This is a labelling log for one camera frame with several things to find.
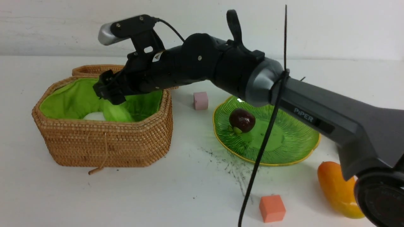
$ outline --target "white ball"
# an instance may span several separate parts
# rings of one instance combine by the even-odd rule
[[[83,118],[83,120],[106,121],[102,112],[89,113]]]

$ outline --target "robotic arm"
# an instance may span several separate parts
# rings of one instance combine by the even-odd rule
[[[193,34],[167,50],[153,30],[160,21],[171,27],[149,15],[101,27],[103,45],[130,38],[136,52],[121,71],[100,75],[98,97],[118,105],[128,95],[209,80],[255,107],[275,103],[284,69],[244,47],[235,11],[227,12],[234,40]],[[147,53],[148,47],[153,50]],[[343,177],[358,177],[355,196],[368,219],[380,227],[404,226],[403,110],[374,107],[293,78],[287,78],[280,108],[336,142]]]

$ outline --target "basket string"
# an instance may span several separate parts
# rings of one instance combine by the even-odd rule
[[[104,169],[104,164],[105,164],[105,162],[107,161],[107,158],[108,158],[107,133],[104,133],[104,135],[105,135],[105,137],[104,137],[104,139],[105,139],[105,158],[104,158],[104,161],[101,163],[101,165],[99,167],[97,167],[97,168],[95,168],[93,170],[90,170],[88,172],[89,175],[92,175],[92,174],[97,173],[97,172],[101,171],[102,169]]]

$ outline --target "foam block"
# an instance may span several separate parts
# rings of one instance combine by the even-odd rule
[[[208,94],[206,92],[194,93],[194,108],[196,110],[207,109],[208,104]]]
[[[286,209],[280,195],[261,197],[259,209],[265,223],[282,221],[286,213]]]

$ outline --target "piper logo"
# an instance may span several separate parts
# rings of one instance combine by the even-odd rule
[[[293,111],[295,114],[299,115],[300,117],[310,121],[311,123],[313,123],[313,117],[308,115],[307,113],[305,113],[302,110],[299,110],[298,108],[295,108],[295,110]]]

